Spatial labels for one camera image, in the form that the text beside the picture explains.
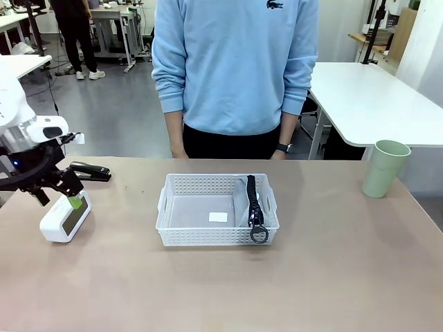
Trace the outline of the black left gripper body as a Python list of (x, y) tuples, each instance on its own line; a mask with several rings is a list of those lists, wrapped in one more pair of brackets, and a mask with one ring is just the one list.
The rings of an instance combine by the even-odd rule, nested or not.
[(55, 188), (64, 177), (57, 164), (65, 155), (58, 139), (43, 142), (27, 151), (3, 155), (9, 162), (0, 161), (0, 191), (37, 191), (43, 187)]

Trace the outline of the black stapler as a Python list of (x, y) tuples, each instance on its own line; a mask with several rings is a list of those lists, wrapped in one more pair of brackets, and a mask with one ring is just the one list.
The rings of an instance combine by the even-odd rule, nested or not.
[(109, 182), (111, 179), (110, 169), (103, 166), (74, 161), (69, 167), (81, 181)]

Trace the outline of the white digital alarm clock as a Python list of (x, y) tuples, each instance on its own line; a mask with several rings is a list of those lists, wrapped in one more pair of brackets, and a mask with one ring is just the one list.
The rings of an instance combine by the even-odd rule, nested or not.
[(39, 223), (45, 240), (68, 243), (91, 211), (91, 200), (85, 190), (77, 196), (61, 196)]

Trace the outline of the pale green plastic cup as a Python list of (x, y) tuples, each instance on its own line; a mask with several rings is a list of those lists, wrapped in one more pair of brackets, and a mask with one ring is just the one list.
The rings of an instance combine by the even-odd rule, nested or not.
[(393, 140), (375, 143), (363, 181), (362, 192), (371, 198), (383, 198), (411, 154), (410, 147)]

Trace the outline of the person's right forearm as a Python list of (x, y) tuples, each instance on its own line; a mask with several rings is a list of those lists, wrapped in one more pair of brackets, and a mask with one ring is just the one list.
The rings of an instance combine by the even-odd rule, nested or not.
[(183, 147), (183, 112), (174, 111), (164, 114), (169, 135), (170, 150), (173, 147)]

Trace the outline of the person's left forearm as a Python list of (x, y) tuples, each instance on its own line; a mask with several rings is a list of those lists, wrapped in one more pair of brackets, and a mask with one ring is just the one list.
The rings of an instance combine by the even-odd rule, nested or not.
[(280, 121), (280, 137), (279, 143), (282, 145), (289, 145), (296, 126), (298, 124), (298, 116), (290, 113), (282, 112)]

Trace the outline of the white perforated plastic basket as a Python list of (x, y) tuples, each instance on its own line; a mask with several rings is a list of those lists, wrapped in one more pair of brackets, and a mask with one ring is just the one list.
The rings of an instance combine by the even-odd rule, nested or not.
[[(235, 226), (233, 188), (253, 175), (269, 239), (251, 241), (248, 228)], [(210, 212), (228, 213), (227, 223), (208, 220)], [(266, 174), (168, 174), (158, 203), (156, 229), (164, 246), (265, 246), (280, 227), (277, 204)]]

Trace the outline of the small white side table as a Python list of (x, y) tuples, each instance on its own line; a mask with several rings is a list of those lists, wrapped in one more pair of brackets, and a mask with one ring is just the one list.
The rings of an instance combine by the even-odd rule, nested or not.
[(52, 59), (51, 55), (0, 55), (0, 77), (9, 73), (17, 79), (22, 78)]

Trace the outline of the background person in black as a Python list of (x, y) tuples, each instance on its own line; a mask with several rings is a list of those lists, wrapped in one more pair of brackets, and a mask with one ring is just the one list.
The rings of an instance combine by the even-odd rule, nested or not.
[(67, 57), (75, 71), (77, 80), (85, 78), (77, 43), (83, 54), (83, 62), (89, 70), (90, 80), (105, 77), (105, 72), (98, 69), (95, 59), (89, 26), (91, 11), (88, 0), (48, 0), (55, 13), (58, 28), (64, 38)]

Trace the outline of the black trousers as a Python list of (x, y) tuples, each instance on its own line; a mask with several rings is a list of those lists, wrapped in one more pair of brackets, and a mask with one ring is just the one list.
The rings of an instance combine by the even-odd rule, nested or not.
[(188, 158), (268, 160), (279, 143), (278, 125), (270, 132), (252, 136), (206, 133), (184, 125), (183, 146)]

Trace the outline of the light blue sweatshirt torso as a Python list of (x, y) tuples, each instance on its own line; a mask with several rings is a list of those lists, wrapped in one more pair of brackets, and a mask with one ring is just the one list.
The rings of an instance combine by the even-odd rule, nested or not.
[(298, 115), (318, 58), (318, 0), (158, 0), (153, 72), (164, 113), (230, 136)]

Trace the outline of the black chair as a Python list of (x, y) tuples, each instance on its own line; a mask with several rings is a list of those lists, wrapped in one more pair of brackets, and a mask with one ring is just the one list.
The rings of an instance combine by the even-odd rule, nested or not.
[(309, 91), (307, 93), (306, 100), (305, 100), (305, 102), (304, 102), (304, 104), (302, 106), (301, 114), (299, 115), (298, 120), (299, 120), (299, 123), (300, 123), (301, 130), (311, 140), (313, 140), (314, 137), (304, 127), (304, 125), (302, 124), (302, 119), (303, 118), (307, 118), (307, 117), (314, 117), (317, 120), (318, 119), (318, 115), (319, 115), (319, 109), (320, 109), (320, 107), (319, 107), (317, 101), (315, 101), (315, 99), (313, 98), (311, 92)]

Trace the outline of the large white side table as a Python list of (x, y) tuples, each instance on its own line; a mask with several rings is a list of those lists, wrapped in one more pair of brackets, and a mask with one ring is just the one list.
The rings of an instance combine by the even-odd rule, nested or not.
[(316, 158), (326, 122), (365, 156), (379, 140), (443, 147), (443, 108), (374, 64), (319, 62), (311, 95), (320, 111), (308, 158)]

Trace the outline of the black lamp stand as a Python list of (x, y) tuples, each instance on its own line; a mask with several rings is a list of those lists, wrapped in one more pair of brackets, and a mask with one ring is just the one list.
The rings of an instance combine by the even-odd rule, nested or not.
[(375, 43), (375, 39), (378, 33), (378, 29), (380, 27), (381, 24), (381, 20), (385, 17), (386, 14), (386, 0), (381, 0), (381, 3), (377, 9), (377, 11), (375, 12), (375, 23), (374, 23), (374, 27), (372, 29), (372, 33), (370, 34), (370, 39), (369, 39), (369, 43), (367, 45), (367, 50), (365, 53), (365, 56), (363, 58), (362, 64), (366, 65), (369, 64), (369, 58), (370, 58), (370, 53), (372, 51), (372, 48), (374, 46)]

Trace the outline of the wooden shelf unit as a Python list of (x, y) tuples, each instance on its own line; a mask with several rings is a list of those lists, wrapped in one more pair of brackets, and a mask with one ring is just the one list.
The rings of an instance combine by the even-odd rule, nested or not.
[[(376, 41), (370, 53), (370, 60), (400, 62), (406, 49), (412, 32), (418, 11), (403, 8), (396, 26), (380, 28), (377, 32)], [(363, 25), (361, 33), (353, 33), (348, 36), (356, 41), (356, 62), (362, 62), (370, 42), (370, 33), (373, 24)]]

